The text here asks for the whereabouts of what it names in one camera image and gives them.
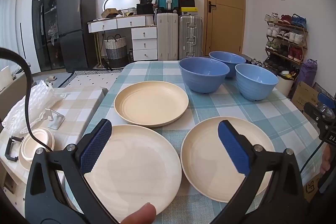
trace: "wooden door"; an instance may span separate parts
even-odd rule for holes
[[[205,55],[213,51],[240,54],[244,38],[245,0],[206,0],[205,12]]]

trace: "screw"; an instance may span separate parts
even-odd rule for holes
[[[67,150],[68,151],[72,151],[72,150],[74,150],[75,149],[75,145],[74,144],[69,144],[68,146],[67,146]]]
[[[256,144],[254,146],[254,150],[257,152],[261,152],[264,148],[260,144]]]
[[[293,154],[294,154],[294,151],[293,151],[292,149],[290,149],[290,148],[287,148],[287,149],[286,149],[286,153],[287,153],[288,155],[293,155]]]
[[[36,153],[37,153],[38,155],[41,154],[42,152],[43,152],[43,148],[42,148],[42,147],[36,149]]]

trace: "purple bag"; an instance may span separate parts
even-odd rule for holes
[[[300,73],[295,81],[295,86],[301,81],[309,86],[313,86],[315,75],[317,71],[317,61],[308,59],[301,65]]]

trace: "black refrigerator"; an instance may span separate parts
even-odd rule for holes
[[[96,18],[96,0],[57,0],[58,34],[68,72],[97,64],[95,39],[87,23]]]

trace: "silver suitcase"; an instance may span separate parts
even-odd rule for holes
[[[202,56],[203,18],[179,17],[178,58]]]
[[[157,60],[178,60],[179,16],[157,14]]]

